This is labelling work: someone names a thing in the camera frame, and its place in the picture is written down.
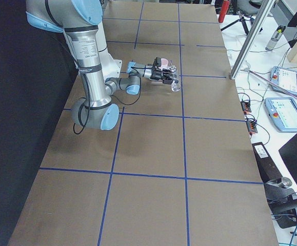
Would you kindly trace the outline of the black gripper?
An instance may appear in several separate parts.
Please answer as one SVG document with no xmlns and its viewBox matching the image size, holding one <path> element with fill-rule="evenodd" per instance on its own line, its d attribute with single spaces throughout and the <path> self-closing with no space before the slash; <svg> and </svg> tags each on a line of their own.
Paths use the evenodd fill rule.
<svg viewBox="0 0 297 246">
<path fill-rule="evenodd" d="M 162 80 L 163 84 L 171 85 L 171 84 L 177 84 L 178 79 L 176 75 L 176 67 L 170 67 L 169 70 L 165 68 L 157 68 L 153 67 L 151 68 L 151 80 Z"/>
</svg>

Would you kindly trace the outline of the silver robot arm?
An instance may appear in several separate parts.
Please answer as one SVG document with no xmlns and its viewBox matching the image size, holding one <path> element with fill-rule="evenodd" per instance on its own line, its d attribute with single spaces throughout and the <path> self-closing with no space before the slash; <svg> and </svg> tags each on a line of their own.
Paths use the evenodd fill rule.
<svg viewBox="0 0 297 246">
<path fill-rule="evenodd" d="M 129 62 L 128 77 L 119 77 L 122 61 L 108 52 L 101 1 L 26 1 L 26 15 L 31 26 L 66 38 L 85 91 L 71 109 L 75 125 L 113 129 L 119 116 L 113 94 L 122 90 L 140 95 L 143 77 L 168 84 L 173 92 L 181 88 L 176 66 L 160 57 L 148 65 Z"/>
</svg>

